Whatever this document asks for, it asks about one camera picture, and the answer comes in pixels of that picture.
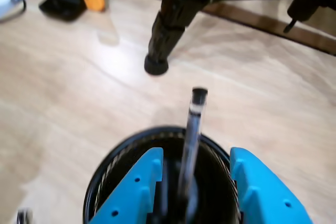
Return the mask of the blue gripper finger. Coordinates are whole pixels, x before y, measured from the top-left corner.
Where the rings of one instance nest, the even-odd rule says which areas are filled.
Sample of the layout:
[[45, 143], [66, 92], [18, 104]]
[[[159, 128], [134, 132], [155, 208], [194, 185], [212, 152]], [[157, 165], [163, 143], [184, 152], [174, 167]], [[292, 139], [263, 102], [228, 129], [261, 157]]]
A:
[[146, 151], [119, 182], [91, 223], [146, 223], [153, 212], [156, 183], [162, 181], [163, 149]]
[[250, 151], [230, 150], [230, 176], [243, 223], [312, 223], [298, 198]]

